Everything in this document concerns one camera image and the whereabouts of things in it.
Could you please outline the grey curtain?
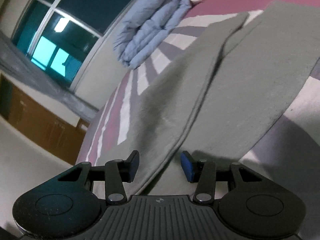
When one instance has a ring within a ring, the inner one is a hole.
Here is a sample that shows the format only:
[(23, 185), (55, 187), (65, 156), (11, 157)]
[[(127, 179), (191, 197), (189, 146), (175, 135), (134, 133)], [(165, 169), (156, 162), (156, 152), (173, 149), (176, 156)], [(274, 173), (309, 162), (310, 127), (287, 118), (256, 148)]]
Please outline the grey curtain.
[(17, 81), (62, 103), (73, 113), (87, 122), (91, 122), (98, 110), (82, 99), (61, 87), (30, 62), (11, 40), (1, 33), (1, 71)]

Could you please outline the brown wooden door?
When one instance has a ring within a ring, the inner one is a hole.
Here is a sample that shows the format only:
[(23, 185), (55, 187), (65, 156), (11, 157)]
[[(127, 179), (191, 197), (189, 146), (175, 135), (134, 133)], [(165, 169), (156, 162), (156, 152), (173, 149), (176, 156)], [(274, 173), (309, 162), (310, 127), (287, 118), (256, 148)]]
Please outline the brown wooden door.
[(79, 119), (76, 126), (41, 106), (1, 76), (1, 116), (44, 150), (74, 165), (89, 123)]

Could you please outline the folded light blue quilt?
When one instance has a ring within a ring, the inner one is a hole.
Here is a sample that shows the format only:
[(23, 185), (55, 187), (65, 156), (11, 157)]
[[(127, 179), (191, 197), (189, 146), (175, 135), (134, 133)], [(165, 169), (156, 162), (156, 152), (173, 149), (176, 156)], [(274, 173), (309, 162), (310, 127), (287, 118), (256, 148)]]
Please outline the folded light blue quilt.
[(117, 60), (123, 67), (138, 68), (190, 9), (190, 0), (137, 0), (115, 36)]

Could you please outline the dark glass window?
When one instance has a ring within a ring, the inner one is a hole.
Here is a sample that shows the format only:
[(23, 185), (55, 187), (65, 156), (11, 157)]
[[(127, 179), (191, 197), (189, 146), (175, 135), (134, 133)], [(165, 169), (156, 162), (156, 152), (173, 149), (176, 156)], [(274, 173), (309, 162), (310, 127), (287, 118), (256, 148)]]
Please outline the dark glass window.
[(31, 0), (12, 41), (68, 88), (99, 38), (131, 1)]

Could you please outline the pink striped bed sheet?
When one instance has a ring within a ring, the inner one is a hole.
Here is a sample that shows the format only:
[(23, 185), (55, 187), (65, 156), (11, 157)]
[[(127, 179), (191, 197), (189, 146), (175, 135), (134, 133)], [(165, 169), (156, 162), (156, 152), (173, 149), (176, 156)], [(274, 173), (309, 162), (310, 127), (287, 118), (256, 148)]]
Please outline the pink striped bed sheet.
[[(142, 92), (178, 56), (201, 36), (208, 25), (241, 12), (255, 18), (279, 1), (319, 8), (319, 0), (205, 0), (191, 9), (179, 25), (135, 70), (126, 73), (105, 105), (96, 114), (83, 140), (78, 162), (97, 159), (126, 139), (130, 118)], [(142, 192), (150, 195), (193, 196), (177, 154), (180, 192), (163, 194), (154, 180)], [(189, 152), (195, 159), (209, 160), (202, 153)], [(306, 217), (299, 229), (302, 239), (319, 239), (319, 59), (299, 94), (265, 135), (236, 160), (296, 194), (306, 205)]]

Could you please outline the grey pants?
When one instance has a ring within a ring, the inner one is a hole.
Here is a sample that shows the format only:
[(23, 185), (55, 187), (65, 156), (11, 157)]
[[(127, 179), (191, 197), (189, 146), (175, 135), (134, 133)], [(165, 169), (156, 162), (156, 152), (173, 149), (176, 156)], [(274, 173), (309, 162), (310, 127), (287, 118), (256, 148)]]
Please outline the grey pants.
[(208, 25), (140, 95), (126, 139), (98, 165), (140, 164), (129, 194), (154, 180), (180, 192), (177, 154), (202, 153), (221, 167), (241, 159), (299, 94), (319, 59), (319, 8), (276, 1), (255, 18), (241, 12)]

